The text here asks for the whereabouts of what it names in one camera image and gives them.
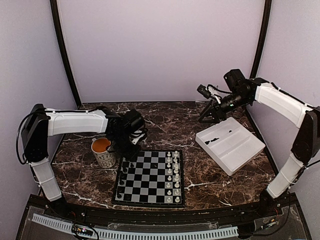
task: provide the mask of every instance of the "white wall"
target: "white wall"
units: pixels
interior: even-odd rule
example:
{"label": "white wall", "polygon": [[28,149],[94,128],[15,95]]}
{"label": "white wall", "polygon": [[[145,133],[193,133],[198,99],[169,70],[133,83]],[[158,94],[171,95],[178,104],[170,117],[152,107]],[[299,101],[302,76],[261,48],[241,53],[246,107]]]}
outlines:
{"label": "white wall", "polygon": [[[36,103],[76,107],[61,60],[48,0],[0,1],[0,238],[15,239],[31,193],[30,168],[15,152],[17,128]],[[61,137],[52,139],[52,156]]]}
{"label": "white wall", "polygon": [[[258,76],[285,91],[320,105],[320,1],[272,1],[270,23]],[[298,130],[258,103],[250,109],[274,160],[281,168]],[[313,239],[320,235],[320,164],[305,171],[297,193]]]}
{"label": "white wall", "polygon": [[264,0],[60,0],[83,102],[194,101],[199,84],[227,89],[249,75]]}

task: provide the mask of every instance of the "white box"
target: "white box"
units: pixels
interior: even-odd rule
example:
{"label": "white box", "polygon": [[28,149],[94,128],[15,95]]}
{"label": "white box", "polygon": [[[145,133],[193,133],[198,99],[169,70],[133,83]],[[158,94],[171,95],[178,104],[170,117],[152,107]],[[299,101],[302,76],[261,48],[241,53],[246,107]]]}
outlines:
{"label": "white box", "polygon": [[229,176],[266,146],[233,117],[198,132],[195,141]]}

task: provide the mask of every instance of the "cup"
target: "cup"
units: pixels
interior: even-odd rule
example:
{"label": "cup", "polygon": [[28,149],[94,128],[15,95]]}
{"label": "cup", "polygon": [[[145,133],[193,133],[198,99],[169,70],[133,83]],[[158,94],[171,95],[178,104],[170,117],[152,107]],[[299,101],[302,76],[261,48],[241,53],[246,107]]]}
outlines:
{"label": "cup", "polygon": [[109,169],[115,165],[117,156],[111,142],[107,138],[93,138],[91,150],[101,168]]}

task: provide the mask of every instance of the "vent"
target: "vent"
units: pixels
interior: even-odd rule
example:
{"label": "vent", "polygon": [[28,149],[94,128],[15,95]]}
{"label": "vent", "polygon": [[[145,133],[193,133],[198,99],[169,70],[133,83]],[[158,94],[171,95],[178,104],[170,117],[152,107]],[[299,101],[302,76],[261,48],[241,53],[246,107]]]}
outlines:
{"label": "vent", "polygon": [[[55,229],[57,231],[72,234],[72,223],[64,220],[53,219],[48,216],[34,213],[32,221],[43,226]],[[228,227],[223,229],[180,232],[180,233],[140,233],[140,232],[125,232],[94,228],[101,240],[216,240],[226,239],[238,236],[238,227]]]}

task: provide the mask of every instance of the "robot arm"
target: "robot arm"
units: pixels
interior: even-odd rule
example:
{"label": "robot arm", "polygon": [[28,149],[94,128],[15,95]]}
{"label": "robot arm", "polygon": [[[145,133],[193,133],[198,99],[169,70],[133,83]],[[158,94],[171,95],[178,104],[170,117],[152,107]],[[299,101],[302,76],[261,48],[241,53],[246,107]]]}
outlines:
{"label": "robot arm", "polygon": [[[303,103],[262,78],[245,79],[239,69],[231,70],[224,79],[232,93],[220,102],[211,100],[202,111],[199,122],[219,123],[227,118],[226,113],[257,101],[274,109],[299,129],[288,160],[266,189],[276,199],[296,181],[320,149],[320,108]],[[207,99],[212,98],[209,89],[203,85],[198,87],[198,92]]]}
{"label": "robot arm", "polygon": [[48,159],[48,137],[69,133],[105,133],[114,149],[126,159],[134,159],[146,137],[145,121],[136,110],[123,116],[101,107],[96,110],[56,110],[36,104],[22,131],[23,156],[49,201],[62,197]]}

